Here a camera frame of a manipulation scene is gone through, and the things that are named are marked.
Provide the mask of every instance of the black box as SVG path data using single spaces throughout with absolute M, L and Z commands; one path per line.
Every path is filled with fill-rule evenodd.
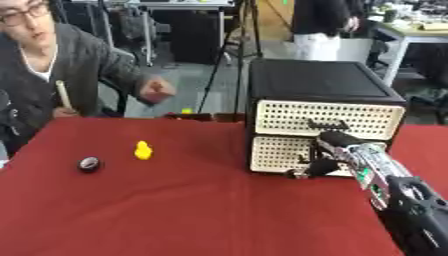
M 310 142 L 325 130 L 390 145 L 406 111 L 355 62 L 256 59 L 247 97 L 247 165 L 256 172 L 305 169 Z
M 172 13 L 171 52 L 175 62 L 214 64 L 220 47 L 218 13 Z

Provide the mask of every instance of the robotic hand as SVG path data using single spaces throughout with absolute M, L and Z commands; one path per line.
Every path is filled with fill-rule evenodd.
M 310 168 L 294 175 L 323 176 L 335 171 L 337 163 L 347 164 L 405 255 L 448 255 L 447 201 L 384 148 L 342 132 L 323 132 L 313 143 Z

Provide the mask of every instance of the red tablecloth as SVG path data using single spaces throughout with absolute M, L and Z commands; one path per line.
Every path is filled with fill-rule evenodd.
M 0 255 L 400 255 L 351 179 L 244 171 L 243 126 L 61 119 L 0 174 Z M 404 127 L 394 154 L 445 196 L 448 130 Z M 139 140 L 154 148 L 136 160 Z M 77 161 L 105 166 L 82 174 Z

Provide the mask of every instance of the man's hand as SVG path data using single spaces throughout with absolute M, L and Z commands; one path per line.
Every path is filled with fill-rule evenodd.
M 53 109 L 53 118 L 75 117 L 75 116 L 79 116 L 79 113 L 76 110 L 70 108 L 59 107 Z
M 176 95 L 176 89 L 161 77 L 147 81 L 140 90 L 140 97 L 154 104 L 174 95 Z
M 344 27 L 344 31 L 346 32 L 354 32 L 359 28 L 359 18 L 351 17 L 348 19 L 347 24 Z

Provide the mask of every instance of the tripod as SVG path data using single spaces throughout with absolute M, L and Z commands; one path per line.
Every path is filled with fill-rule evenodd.
M 243 18 L 241 22 L 241 34 L 239 38 L 238 43 L 238 74 L 237 74 L 237 81 L 236 81 L 236 92 L 235 92 L 235 106 L 233 111 L 233 117 L 234 120 L 236 120 L 236 115 L 238 113 L 238 106 L 239 106 L 239 100 L 240 100 L 240 91 L 241 91 L 241 82 L 242 82 L 242 75 L 243 75 L 243 67 L 244 67 L 244 40 L 246 36 L 246 21 L 247 16 L 249 15 L 249 9 L 252 12 L 252 20 L 253 20 L 253 27 L 255 32 L 255 45 L 256 45 L 256 55 L 258 58 L 263 57 L 263 52 L 261 51 L 261 43 L 260 43 L 260 30 L 258 25 L 258 7 L 255 2 L 256 0 L 242 0 L 240 6 L 238 7 L 238 12 L 243 8 Z M 202 112 L 202 109 L 204 108 L 205 101 L 207 100 L 207 97 L 210 93 L 210 90 L 213 86 L 213 82 L 215 81 L 216 73 L 218 72 L 219 65 L 221 63 L 222 57 L 225 54 L 225 50 L 227 45 L 229 44 L 230 35 L 232 34 L 232 31 L 227 33 L 226 38 L 224 39 L 224 43 L 219 49 L 218 57 L 216 60 L 216 64 L 213 67 L 212 74 L 210 76 L 210 79 L 208 81 L 207 86 L 204 89 L 204 97 L 202 98 L 201 105 L 199 106 L 198 113 Z

